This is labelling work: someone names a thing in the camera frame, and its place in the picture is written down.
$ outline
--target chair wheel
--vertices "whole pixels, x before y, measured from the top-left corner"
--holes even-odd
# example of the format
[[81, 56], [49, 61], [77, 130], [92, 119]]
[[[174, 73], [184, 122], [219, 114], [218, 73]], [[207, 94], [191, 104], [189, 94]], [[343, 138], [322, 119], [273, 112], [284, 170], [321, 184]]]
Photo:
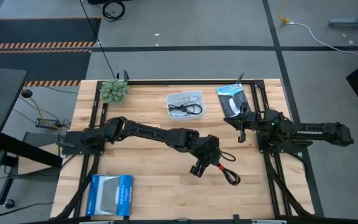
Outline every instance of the chair wheel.
[[6, 201], [4, 203], [4, 207], [6, 209], [11, 209], [11, 208], [15, 207], [15, 201], [13, 201], [12, 199], [6, 199]]

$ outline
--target product box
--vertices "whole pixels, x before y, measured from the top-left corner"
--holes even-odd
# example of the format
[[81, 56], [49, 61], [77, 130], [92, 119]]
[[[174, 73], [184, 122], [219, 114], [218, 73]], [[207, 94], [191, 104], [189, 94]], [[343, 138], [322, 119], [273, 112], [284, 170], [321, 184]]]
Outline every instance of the product box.
[[133, 185], [134, 177], [131, 175], [93, 175], [86, 215], [129, 216], [132, 208]]
[[225, 118], [237, 116], [240, 113], [241, 105], [248, 102], [240, 83], [219, 87], [216, 89], [216, 93]]

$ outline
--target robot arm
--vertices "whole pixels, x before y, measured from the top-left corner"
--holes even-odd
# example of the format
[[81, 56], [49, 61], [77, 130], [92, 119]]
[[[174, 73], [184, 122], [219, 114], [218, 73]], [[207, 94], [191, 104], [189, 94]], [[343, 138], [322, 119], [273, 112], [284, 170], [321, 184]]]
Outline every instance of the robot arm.
[[200, 137], [197, 131], [191, 129], [174, 128], [166, 130], [118, 117], [109, 119], [102, 128], [85, 129], [80, 144], [95, 146], [104, 144], [106, 141], [114, 144], [114, 142], [122, 141], [130, 136], [164, 142], [168, 147], [178, 152], [189, 152], [198, 160], [190, 169], [190, 173], [197, 177], [201, 177], [205, 169], [211, 164], [217, 166], [223, 172], [230, 184], [238, 185], [241, 181], [236, 173], [224, 168], [219, 163], [221, 157], [228, 161], [236, 160], [233, 155], [220, 150], [219, 138], [212, 135]]
[[225, 118], [236, 130], [240, 131], [239, 142], [246, 140], [245, 129], [269, 133], [269, 143], [280, 146], [286, 141], [303, 141], [311, 144], [312, 140], [327, 141], [337, 146], [353, 144], [350, 130], [340, 123], [295, 124], [283, 113], [266, 110], [264, 117], [247, 111], [247, 104], [241, 106], [241, 113], [232, 118]]

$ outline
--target clear plastic container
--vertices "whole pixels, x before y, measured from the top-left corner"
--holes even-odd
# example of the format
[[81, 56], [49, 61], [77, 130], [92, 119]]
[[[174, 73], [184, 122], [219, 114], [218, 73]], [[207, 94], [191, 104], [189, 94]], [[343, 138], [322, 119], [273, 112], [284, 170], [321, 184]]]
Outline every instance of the clear plastic container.
[[[191, 103], [196, 103], [198, 105], [200, 105], [203, 109], [203, 111], [198, 114], [198, 115], [193, 115], [193, 114], [187, 114], [185, 112], [182, 111], [169, 111], [168, 110], [168, 105], [171, 104], [174, 101], [178, 101], [178, 100], [182, 100], [191, 96], [196, 96], [197, 100], [196, 101], [192, 101], [189, 102], [188, 104]], [[172, 94], [168, 94], [167, 95], [167, 111], [168, 111], [168, 116], [172, 121], [188, 121], [191, 119], [200, 119], [204, 113], [205, 113], [205, 103], [204, 103], [204, 96], [203, 93], [201, 91], [189, 91], [189, 92], [185, 92], [185, 93], [172, 93]]]

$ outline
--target wooden table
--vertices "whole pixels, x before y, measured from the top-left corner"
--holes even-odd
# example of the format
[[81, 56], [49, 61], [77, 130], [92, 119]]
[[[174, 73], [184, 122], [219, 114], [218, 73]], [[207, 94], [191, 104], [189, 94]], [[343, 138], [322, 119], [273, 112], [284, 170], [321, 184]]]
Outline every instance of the wooden table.
[[[267, 79], [264, 82], [270, 108], [289, 117], [281, 81]], [[81, 131], [90, 123], [96, 83], [94, 80], [81, 82], [71, 125], [74, 131]], [[246, 142], [237, 142], [239, 133], [223, 121], [223, 111], [215, 91], [219, 86], [222, 85], [136, 85], [131, 86], [123, 105], [108, 106], [107, 119], [125, 116], [158, 128], [182, 127], [195, 129], [200, 136], [217, 136], [221, 149], [237, 157], [236, 162], [221, 160], [221, 163], [241, 176], [241, 183], [236, 187], [228, 184], [221, 171], [213, 166], [205, 170], [202, 178], [195, 177], [189, 170], [196, 158], [177, 153], [161, 142], [131, 137], [114, 145], [106, 144], [98, 173], [134, 176], [131, 220], [232, 219], [233, 214], [239, 214], [240, 218], [273, 218], [264, 158], [259, 152], [256, 134], [247, 131]], [[192, 121], [170, 121], [166, 95], [191, 90], [202, 91], [206, 105], [204, 116]], [[244, 86], [244, 92], [250, 107], [254, 108], [250, 87]], [[282, 154], [281, 158], [288, 188], [302, 206], [313, 213], [302, 163], [287, 154]], [[82, 161], [83, 156], [76, 156], [62, 169], [51, 217], [59, 214], [76, 192]], [[277, 196], [283, 213], [281, 194]], [[87, 198], [88, 191], [83, 196], [81, 216], [85, 215]], [[122, 217], [97, 216], [93, 219]]]

